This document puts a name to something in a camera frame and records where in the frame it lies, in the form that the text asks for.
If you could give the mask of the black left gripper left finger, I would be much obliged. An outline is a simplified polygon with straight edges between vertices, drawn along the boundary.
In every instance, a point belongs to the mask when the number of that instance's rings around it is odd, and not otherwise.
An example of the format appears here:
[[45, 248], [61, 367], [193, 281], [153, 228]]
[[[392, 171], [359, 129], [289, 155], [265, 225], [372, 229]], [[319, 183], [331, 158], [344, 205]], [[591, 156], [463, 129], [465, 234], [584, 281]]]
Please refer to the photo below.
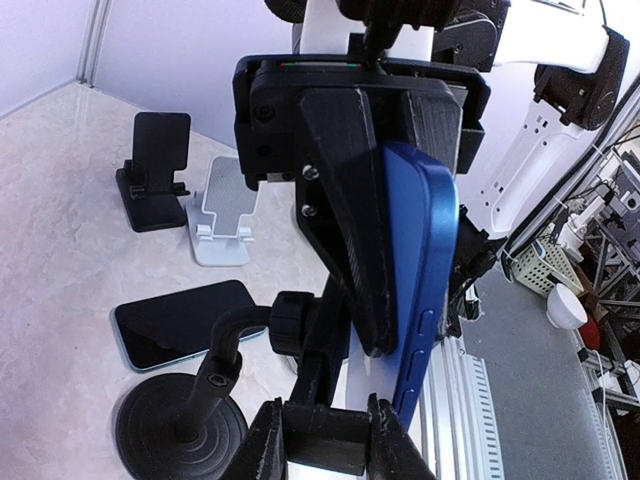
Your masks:
[[283, 403], [266, 401], [258, 410], [223, 479], [287, 479], [284, 446]]

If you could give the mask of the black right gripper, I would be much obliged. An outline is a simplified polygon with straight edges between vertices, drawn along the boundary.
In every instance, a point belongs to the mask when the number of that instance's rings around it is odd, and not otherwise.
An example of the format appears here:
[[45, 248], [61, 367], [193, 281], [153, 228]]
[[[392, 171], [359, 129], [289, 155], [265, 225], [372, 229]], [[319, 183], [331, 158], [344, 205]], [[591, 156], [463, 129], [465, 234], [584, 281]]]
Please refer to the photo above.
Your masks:
[[291, 180], [294, 138], [299, 226], [344, 292], [365, 353], [391, 353], [397, 313], [378, 143], [410, 144], [467, 172], [489, 86], [466, 66], [290, 54], [242, 58], [233, 92], [247, 186]]

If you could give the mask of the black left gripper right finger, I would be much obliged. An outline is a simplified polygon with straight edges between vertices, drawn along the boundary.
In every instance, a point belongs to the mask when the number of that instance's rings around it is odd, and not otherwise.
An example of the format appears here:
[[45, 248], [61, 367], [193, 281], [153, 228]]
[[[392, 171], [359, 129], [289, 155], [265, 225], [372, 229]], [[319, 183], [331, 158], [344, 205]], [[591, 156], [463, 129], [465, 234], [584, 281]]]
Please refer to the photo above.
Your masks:
[[404, 430], [392, 404], [371, 394], [367, 400], [370, 434], [366, 477], [388, 480], [435, 480], [420, 451]]

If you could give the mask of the blue-edged black phone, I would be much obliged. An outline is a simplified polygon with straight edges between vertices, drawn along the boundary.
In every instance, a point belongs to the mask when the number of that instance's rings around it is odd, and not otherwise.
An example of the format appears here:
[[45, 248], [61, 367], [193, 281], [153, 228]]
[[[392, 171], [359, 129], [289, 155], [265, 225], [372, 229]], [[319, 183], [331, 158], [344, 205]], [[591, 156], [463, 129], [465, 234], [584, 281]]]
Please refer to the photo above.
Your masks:
[[400, 142], [383, 147], [397, 305], [392, 405], [404, 428], [417, 408], [456, 249], [458, 193], [449, 168]]

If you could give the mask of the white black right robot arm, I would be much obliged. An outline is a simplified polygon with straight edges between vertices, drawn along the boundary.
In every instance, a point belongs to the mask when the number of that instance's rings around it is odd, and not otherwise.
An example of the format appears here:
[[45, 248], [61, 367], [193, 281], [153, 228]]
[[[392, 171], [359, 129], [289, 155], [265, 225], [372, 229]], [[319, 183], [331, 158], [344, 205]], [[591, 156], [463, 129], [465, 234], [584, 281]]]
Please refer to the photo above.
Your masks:
[[468, 182], [523, 179], [526, 135], [602, 128], [630, 41], [542, 1], [272, 1], [290, 54], [242, 58], [234, 130], [247, 186], [296, 186], [297, 219], [339, 284], [366, 354], [399, 345], [398, 261], [383, 150], [421, 152]]

